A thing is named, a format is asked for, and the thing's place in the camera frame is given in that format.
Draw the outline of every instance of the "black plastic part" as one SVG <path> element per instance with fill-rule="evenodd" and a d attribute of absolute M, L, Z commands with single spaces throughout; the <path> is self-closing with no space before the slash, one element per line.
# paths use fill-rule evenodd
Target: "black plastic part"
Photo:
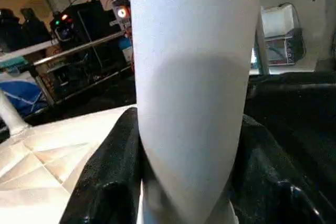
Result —
<path fill-rule="evenodd" d="M 10 137 L 9 130 L 3 121 L 0 120 L 0 144 Z"/>
<path fill-rule="evenodd" d="M 334 206 L 335 100 L 335 73 L 289 73 L 251 80 L 245 104 Z"/>
<path fill-rule="evenodd" d="M 136 223 L 142 152 L 136 114 L 125 111 L 88 160 L 60 223 Z"/>
<path fill-rule="evenodd" d="M 335 223 L 336 211 L 254 119 L 244 116 L 231 198 L 239 223 Z"/>

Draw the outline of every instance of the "metal railing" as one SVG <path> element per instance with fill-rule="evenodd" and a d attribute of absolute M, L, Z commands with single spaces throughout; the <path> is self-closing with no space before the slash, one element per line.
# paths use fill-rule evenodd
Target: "metal railing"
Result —
<path fill-rule="evenodd" d="M 84 87 L 83 89 L 79 90 L 79 91 L 76 91 L 74 92 L 73 94 L 70 94 L 68 96 L 66 96 L 65 98 L 59 100 L 59 101 L 55 101 L 53 99 L 53 96 L 50 94 L 48 88 L 46 87 L 46 85 L 44 84 L 42 78 L 37 74 L 36 72 L 36 67 L 40 66 L 40 65 L 43 65 L 43 64 L 46 64 L 46 63 L 49 63 L 51 61 L 54 61 L 54 60 L 57 60 L 59 58 L 62 58 L 62 57 L 69 57 L 69 56 L 72 56 L 74 55 L 75 53 L 77 52 L 80 52 L 80 51 L 83 51 L 83 50 L 86 50 L 86 49 L 89 49 L 89 48 L 93 48 L 95 46 L 98 46 L 100 44 L 103 44 L 105 42 L 109 42 L 113 39 L 116 39 L 116 38 L 119 38 L 119 37 L 122 37 L 124 36 L 125 32 L 124 31 L 120 31 L 118 33 L 115 33 L 115 34 L 112 34 L 112 35 L 109 35 L 109 36 L 106 36 L 106 37 L 103 37 L 101 39 L 97 39 L 97 40 L 94 40 L 94 41 L 91 41 L 89 43 L 86 43 L 86 44 L 83 44 L 83 45 L 80 45 L 78 47 L 75 47 L 75 48 L 71 48 L 67 51 L 64 51 L 64 52 L 61 52 L 59 54 L 56 54 L 56 55 L 53 55 L 53 56 L 50 56 L 50 57 L 47 57 L 45 59 L 41 59 L 41 60 L 38 60 L 38 61 L 35 61 L 33 64 L 30 65 L 30 67 L 33 69 L 33 71 L 35 72 L 35 76 L 34 76 L 34 79 L 36 81 L 36 83 L 40 86 L 43 94 L 45 95 L 46 97 L 46 100 L 48 102 L 49 105 L 53 106 L 54 104 L 60 104 L 62 103 L 63 101 L 73 97 L 74 95 L 77 95 L 81 92 L 84 92 L 85 90 L 113 77 L 113 76 L 116 76 L 117 74 L 123 72 L 123 71 L 126 71 L 127 69 L 129 69 L 130 67 L 126 67 L 126 68 L 123 68 L 121 69 L 120 71 L 118 72 L 115 72 L 113 74 L 110 74 L 106 77 L 104 77 L 103 79 L 99 80 L 99 81 L 96 81 L 95 83 L 92 83 L 91 85 L 88 85 L 86 87 Z"/>

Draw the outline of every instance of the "white post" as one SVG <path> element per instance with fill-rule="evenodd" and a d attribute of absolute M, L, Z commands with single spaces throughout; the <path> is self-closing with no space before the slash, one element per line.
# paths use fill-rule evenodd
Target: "white post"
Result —
<path fill-rule="evenodd" d="M 151 204 L 145 179 L 143 213 L 148 223 L 229 223 L 226 195 L 213 214 L 235 160 L 259 0 L 131 4 L 140 135 L 167 196 Z"/>
<path fill-rule="evenodd" d="M 0 118 L 5 122 L 11 136 L 22 132 L 29 125 L 21 118 L 12 103 L 0 89 Z"/>

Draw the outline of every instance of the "white cylindrical pipe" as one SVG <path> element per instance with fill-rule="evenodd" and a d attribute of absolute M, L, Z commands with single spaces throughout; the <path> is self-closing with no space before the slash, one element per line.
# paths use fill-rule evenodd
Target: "white cylindrical pipe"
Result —
<path fill-rule="evenodd" d="M 29 125 L 21 118 L 12 103 L 0 89 L 0 118 L 5 122 L 11 136 L 22 132 Z"/>
<path fill-rule="evenodd" d="M 236 155 L 259 0 L 131 0 L 131 7 L 144 150 L 177 214 L 204 223 Z"/>

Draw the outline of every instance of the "white plastic surface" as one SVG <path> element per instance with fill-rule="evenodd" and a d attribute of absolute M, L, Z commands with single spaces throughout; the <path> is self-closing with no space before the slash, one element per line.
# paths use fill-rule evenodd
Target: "white plastic surface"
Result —
<path fill-rule="evenodd" d="M 127 108 L 30 127 L 0 144 L 1 223 L 59 223 L 86 162 Z"/>
<path fill-rule="evenodd" d="M 22 132 L 29 125 L 21 118 L 12 103 L 0 89 L 0 118 L 7 125 L 10 135 Z"/>
<path fill-rule="evenodd" d="M 295 28 L 292 5 L 264 10 L 261 12 L 261 17 L 265 38 L 284 36 Z"/>
<path fill-rule="evenodd" d="M 183 221 L 204 223 L 236 155 L 259 0 L 131 4 L 142 143 Z"/>
<path fill-rule="evenodd" d="M 151 218 L 151 213 L 149 212 L 148 208 L 144 208 L 144 204 L 146 202 L 143 200 L 143 183 L 141 183 L 141 193 L 140 193 L 140 199 L 139 199 L 139 209 L 138 209 L 138 215 L 137 215 L 137 223 L 136 224 L 152 224 L 153 220 L 145 222 L 145 220 L 148 220 L 148 217 Z M 239 224 L 238 217 L 236 216 L 235 209 L 232 206 L 232 203 L 229 202 L 225 209 L 225 217 L 224 219 L 220 220 L 218 223 L 230 223 L 230 224 Z"/>

